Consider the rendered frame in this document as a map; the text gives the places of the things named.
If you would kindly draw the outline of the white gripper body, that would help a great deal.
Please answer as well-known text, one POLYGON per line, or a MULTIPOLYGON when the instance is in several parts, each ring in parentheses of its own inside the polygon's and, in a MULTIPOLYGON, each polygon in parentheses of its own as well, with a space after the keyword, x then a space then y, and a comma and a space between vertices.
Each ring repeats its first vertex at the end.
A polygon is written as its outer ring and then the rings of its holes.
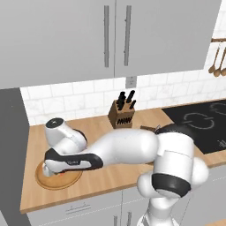
POLYGON ((52 177, 61 170, 53 162, 45 162, 42 165, 42 173, 45 177, 52 177))

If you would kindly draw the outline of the round wooden plate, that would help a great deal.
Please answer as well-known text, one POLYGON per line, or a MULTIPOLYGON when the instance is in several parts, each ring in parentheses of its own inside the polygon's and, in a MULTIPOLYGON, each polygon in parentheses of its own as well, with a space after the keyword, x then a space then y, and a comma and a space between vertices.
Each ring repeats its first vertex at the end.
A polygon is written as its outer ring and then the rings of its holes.
POLYGON ((35 170, 35 180, 44 189, 56 191, 75 184, 81 177, 81 171, 67 171, 60 177, 58 174, 52 177, 45 177, 42 173, 43 162, 40 162, 35 170))

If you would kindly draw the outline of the narrow grey drawer front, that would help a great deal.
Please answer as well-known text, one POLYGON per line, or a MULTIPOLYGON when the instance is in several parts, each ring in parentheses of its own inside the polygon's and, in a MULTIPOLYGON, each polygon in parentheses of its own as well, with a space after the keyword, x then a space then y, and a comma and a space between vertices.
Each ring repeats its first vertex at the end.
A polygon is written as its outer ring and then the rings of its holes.
POLYGON ((124 189, 122 191, 122 204, 123 205, 132 205, 139 201, 146 201, 147 199, 142 197, 139 194, 139 191, 136 186, 124 189))

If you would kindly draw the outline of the wooden knife block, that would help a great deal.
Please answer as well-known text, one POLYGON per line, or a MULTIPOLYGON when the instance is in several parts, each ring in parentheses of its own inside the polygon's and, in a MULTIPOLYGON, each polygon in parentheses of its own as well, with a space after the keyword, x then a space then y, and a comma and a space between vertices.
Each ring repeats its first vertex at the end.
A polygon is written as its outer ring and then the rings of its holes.
POLYGON ((118 109, 117 101, 113 101, 108 118, 114 129, 132 128, 132 118, 135 109, 130 108, 130 103, 125 103, 121 110, 118 109))

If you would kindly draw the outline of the tall grey cabinet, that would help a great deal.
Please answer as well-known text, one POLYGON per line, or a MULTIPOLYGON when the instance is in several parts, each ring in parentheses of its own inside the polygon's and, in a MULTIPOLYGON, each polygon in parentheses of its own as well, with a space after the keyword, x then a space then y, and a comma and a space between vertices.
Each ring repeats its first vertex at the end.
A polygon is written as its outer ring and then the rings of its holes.
POLYGON ((0 90, 0 211, 8 226, 31 226, 19 211, 28 132, 20 90, 0 90))

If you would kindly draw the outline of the grey base cupboard door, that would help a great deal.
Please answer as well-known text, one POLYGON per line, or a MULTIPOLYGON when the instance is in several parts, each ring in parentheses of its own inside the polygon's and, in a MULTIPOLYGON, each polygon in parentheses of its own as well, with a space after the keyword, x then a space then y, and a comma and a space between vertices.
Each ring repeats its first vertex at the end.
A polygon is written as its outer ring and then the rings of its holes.
POLYGON ((132 212, 131 226, 137 226, 140 217, 146 213, 147 206, 148 203, 145 201, 139 201, 132 205, 122 205, 121 226, 126 226, 129 211, 132 212))
POLYGON ((117 215, 117 226, 120 226, 120 210, 117 208, 78 216, 73 226, 114 226, 114 215, 117 215))

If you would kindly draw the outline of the black hob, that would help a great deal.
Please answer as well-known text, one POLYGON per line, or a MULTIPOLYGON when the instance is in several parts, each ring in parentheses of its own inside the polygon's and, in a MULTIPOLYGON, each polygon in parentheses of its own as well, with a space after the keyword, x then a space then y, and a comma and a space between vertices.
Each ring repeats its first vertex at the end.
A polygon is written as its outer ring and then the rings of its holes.
POLYGON ((175 123, 185 124, 195 135, 203 154, 226 150, 226 99, 163 109, 175 123))

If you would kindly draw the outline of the grey cabinet front under hob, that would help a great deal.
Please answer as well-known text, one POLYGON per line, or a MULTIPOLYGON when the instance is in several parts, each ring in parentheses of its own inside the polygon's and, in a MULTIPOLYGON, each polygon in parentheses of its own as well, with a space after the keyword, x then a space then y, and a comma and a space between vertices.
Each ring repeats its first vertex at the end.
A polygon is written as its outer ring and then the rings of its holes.
POLYGON ((206 183, 178 201, 171 214, 179 226, 205 226, 226 219, 226 165, 210 169, 206 183))

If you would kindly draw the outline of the hanging wooden spoon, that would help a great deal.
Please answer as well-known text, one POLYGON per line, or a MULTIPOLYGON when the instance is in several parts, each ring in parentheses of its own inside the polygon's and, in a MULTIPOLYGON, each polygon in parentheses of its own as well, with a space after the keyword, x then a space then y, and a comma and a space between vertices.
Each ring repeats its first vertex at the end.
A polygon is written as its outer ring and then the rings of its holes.
POLYGON ((215 71, 215 62, 216 62, 216 59, 217 59, 218 54, 219 54, 219 51, 220 51, 220 46, 221 46, 221 43, 219 44, 219 46, 218 46, 218 48, 217 48, 217 51, 216 51, 216 53, 215 53, 215 60, 214 60, 214 62, 213 62, 213 64, 212 64, 212 66, 208 69, 208 72, 209 72, 209 73, 213 73, 213 72, 215 71))
MULTIPOLYGON (((224 58, 225 58, 225 54, 223 54, 222 61, 221 61, 221 66, 222 66, 222 63, 223 63, 224 58)), ((222 76, 226 76, 226 68, 224 68, 224 69, 221 70, 221 75, 222 76)))
POLYGON ((215 77, 219 77, 220 74, 221 74, 222 62, 223 62, 225 56, 226 56, 226 47, 224 48, 224 51, 223 51, 223 54, 222 54, 222 60, 220 62, 220 66, 219 66, 219 68, 217 70, 214 71, 214 76, 215 77))

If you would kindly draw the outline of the grey wall socket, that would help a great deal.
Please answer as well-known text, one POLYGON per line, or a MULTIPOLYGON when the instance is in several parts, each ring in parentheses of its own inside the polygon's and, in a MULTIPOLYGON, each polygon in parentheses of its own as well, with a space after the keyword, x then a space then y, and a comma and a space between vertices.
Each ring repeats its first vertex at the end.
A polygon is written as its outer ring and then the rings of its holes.
POLYGON ((137 86, 137 77, 136 76, 126 78, 126 80, 125 80, 126 88, 134 88, 136 86, 137 86))

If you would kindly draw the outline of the grey wall cupboard door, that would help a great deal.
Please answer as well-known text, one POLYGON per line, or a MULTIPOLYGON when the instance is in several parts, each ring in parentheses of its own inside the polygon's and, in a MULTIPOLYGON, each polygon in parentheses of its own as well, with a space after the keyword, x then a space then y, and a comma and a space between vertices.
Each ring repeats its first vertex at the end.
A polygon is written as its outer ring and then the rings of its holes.
POLYGON ((114 77, 116 0, 0 0, 0 88, 114 77), (109 67, 104 66, 109 6, 109 67))
POLYGON ((115 75, 130 77, 204 67, 222 0, 117 0, 115 75), (124 66, 126 5, 132 6, 124 66))

